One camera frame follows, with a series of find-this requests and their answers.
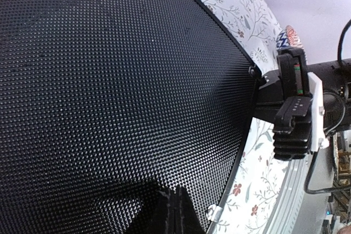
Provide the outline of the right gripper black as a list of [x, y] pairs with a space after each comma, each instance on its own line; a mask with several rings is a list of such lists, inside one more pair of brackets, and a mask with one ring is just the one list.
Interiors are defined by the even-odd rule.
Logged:
[[312, 94], [307, 64], [301, 48], [278, 52], [279, 70], [271, 70], [259, 79], [259, 91], [283, 93], [284, 103], [257, 104], [253, 118], [274, 123], [274, 158], [281, 161], [302, 159], [310, 153], [312, 140]]

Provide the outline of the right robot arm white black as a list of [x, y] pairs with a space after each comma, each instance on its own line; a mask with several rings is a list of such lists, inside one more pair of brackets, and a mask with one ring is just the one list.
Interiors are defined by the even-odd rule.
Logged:
[[254, 117], [273, 124], [274, 157], [303, 159], [350, 129], [350, 60], [308, 65], [304, 50], [284, 48], [264, 74]]

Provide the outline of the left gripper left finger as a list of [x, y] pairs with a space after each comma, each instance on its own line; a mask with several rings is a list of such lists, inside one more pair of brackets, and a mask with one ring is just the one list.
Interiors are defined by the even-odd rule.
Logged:
[[131, 221], [125, 233], [171, 233], [172, 190], [158, 186], [125, 186], [126, 198], [143, 202], [141, 211]]

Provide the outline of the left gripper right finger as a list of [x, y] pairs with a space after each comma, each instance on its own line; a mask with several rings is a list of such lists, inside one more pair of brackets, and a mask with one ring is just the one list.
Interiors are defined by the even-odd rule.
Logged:
[[191, 198], [182, 186], [177, 186], [174, 200], [173, 231], [171, 233], [206, 233], [201, 227]]

